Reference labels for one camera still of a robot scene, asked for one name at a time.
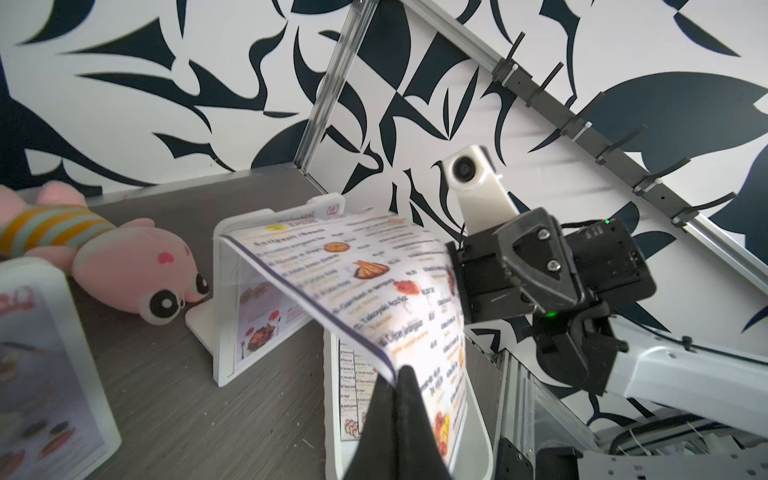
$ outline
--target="menu holder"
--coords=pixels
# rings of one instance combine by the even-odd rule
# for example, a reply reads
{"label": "menu holder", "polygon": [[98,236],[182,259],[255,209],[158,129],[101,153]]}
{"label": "menu holder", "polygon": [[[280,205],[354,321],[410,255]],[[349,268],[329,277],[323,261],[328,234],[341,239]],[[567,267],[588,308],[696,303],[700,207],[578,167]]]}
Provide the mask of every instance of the menu holder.
{"label": "menu holder", "polygon": [[[372,393],[369,387],[371,365],[355,354],[339,337],[325,331],[323,347],[323,371],[325,387],[325,423],[326,423],[326,480],[342,480],[352,462],[359,437],[365,428],[368,401]],[[349,377],[342,378],[349,371],[353,362],[352,383]],[[485,428],[480,406],[469,377],[467,382],[467,420],[459,439],[458,450],[452,460],[451,471],[455,480],[490,480],[493,473],[493,452]],[[355,408],[343,406],[343,401],[352,400]]]}
{"label": "menu holder", "polygon": [[327,194],[275,213],[263,209],[222,220],[214,229],[214,297],[190,308],[187,326],[214,358],[214,380],[225,386],[305,326],[311,317],[255,271],[224,235],[249,227],[343,215],[344,197]]}
{"label": "menu holder", "polygon": [[0,264],[0,478],[79,480],[120,446],[65,275]]}

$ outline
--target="stuffed axolotl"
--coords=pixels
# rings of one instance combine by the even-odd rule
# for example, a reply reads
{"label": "stuffed axolotl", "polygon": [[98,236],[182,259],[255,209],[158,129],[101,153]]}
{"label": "stuffed axolotl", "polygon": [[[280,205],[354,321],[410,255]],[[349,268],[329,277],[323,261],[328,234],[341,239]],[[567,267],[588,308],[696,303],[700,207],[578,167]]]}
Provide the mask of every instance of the stuffed axolotl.
{"label": "stuffed axolotl", "polygon": [[209,291],[181,238],[148,218],[116,227],[58,181],[46,183],[34,205],[0,185],[0,255],[45,259],[96,300],[154,325]]}

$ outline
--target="plush toy eye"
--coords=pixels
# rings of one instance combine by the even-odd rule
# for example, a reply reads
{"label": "plush toy eye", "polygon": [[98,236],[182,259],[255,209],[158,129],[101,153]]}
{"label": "plush toy eye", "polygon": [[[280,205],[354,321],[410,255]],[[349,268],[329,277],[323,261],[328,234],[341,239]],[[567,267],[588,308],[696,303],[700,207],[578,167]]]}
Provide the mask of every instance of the plush toy eye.
{"label": "plush toy eye", "polygon": [[170,290],[155,293],[149,301],[149,311],[158,319],[170,319],[179,311],[176,295]]}
{"label": "plush toy eye", "polygon": [[206,282],[203,276],[200,275],[199,273],[197,274],[195,285],[197,287],[197,292],[200,295],[207,295],[208,292],[210,292],[210,287],[208,286],[208,282]]}

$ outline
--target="menu page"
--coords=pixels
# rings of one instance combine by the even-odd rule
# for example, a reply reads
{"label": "menu page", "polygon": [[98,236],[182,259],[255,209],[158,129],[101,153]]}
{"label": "menu page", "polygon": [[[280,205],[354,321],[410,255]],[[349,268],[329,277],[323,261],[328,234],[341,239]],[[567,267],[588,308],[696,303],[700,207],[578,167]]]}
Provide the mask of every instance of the menu page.
{"label": "menu page", "polygon": [[0,292],[0,478],[71,478],[103,449],[42,290]]}
{"label": "menu page", "polygon": [[451,465],[467,408],[464,319],[440,240],[375,211],[223,238],[387,381],[394,384],[400,367],[410,365],[435,442]]}
{"label": "menu page", "polygon": [[339,413],[341,440],[358,440],[379,373],[362,355],[339,340]]}
{"label": "menu page", "polygon": [[266,281],[264,275],[243,259],[240,259],[238,277],[235,368],[308,317],[295,300]]}

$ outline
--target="cable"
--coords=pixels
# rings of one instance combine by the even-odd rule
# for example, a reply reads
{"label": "cable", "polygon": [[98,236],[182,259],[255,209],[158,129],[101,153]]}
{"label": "cable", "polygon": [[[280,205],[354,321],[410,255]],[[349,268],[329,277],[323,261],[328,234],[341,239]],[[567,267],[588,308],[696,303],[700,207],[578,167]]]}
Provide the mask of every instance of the cable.
{"label": "cable", "polygon": [[699,350],[702,350],[704,352],[714,353],[716,355],[727,356],[727,357],[729,357],[731,359],[742,360],[744,362],[755,363],[757,365],[762,365],[762,366],[768,366],[768,362],[761,362],[760,360],[751,359],[749,357],[737,355],[735,353],[723,352],[723,351],[720,351],[720,350],[711,349],[711,348],[706,347],[706,346],[696,345],[694,343],[683,342],[681,340],[674,339],[674,338],[666,336],[666,335],[664,335],[662,333],[659,333],[656,330],[651,329],[650,327],[643,325],[642,323],[635,322],[632,319],[628,319],[626,316],[623,317],[623,318],[625,318],[625,319],[629,320],[631,323],[634,323],[635,325],[639,326],[641,329],[646,330],[647,332],[652,333],[655,336],[658,336],[658,337],[660,337],[662,339],[665,339],[668,342],[676,343],[677,345],[682,345],[683,347],[686,347],[686,350],[688,350],[688,349],[699,349]]}
{"label": "cable", "polygon": [[[707,424],[702,425],[701,427],[699,427],[699,432],[711,432],[713,430],[722,430],[722,429],[731,429],[731,428],[732,427],[729,427],[728,425],[723,425],[722,423],[719,423],[719,422],[712,422],[712,423],[707,423]],[[660,442],[666,442],[667,440],[677,439],[677,438],[680,438],[680,437],[683,437],[683,436],[689,435],[689,434],[690,434],[690,431],[688,431],[688,430],[686,430],[685,432],[674,433],[673,435],[668,435],[668,436],[662,437],[660,439],[651,440],[648,443],[644,443],[643,446],[650,447],[653,444],[660,443]],[[637,446],[631,446],[631,447],[627,447],[627,451],[624,451],[624,449],[621,448],[620,445],[618,445],[617,447],[625,455],[627,454],[627,452],[631,452],[633,450],[637,450],[637,449],[640,448],[640,447],[637,447]]]}
{"label": "cable", "polygon": [[637,443],[637,446],[640,447],[643,453],[645,453],[645,455],[650,457],[650,452],[646,450],[645,447],[643,447],[643,445],[640,442],[637,441],[637,437],[634,436],[634,432],[632,432],[632,429],[629,429],[629,434],[632,435],[632,439],[634,440],[635,443]]}
{"label": "cable", "polygon": [[[699,417],[698,415],[694,415],[693,413],[684,413],[682,415],[676,415],[668,419],[655,420],[653,422],[646,423],[645,425],[640,425],[639,427],[635,427],[633,428],[633,430],[638,435],[640,435],[640,434],[652,432],[658,429],[679,427],[680,425],[685,425],[688,422],[695,422],[697,420],[701,420],[702,418],[703,417]],[[629,431],[624,431],[616,435],[614,439],[611,440],[611,446],[608,448],[608,454],[617,455],[616,448],[622,443],[626,442],[628,439],[631,439],[632,435],[633,435],[632,432],[629,432]]]}
{"label": "cable", "polygon": [[464,239],[466,236],[464,235],[464,229],[467,227],[467,223],[462,223],[462,231],[458,232],[458,237],[461,239],[461,241],[458,242],[458,248],[462,248],[462,245],[464,245]]}

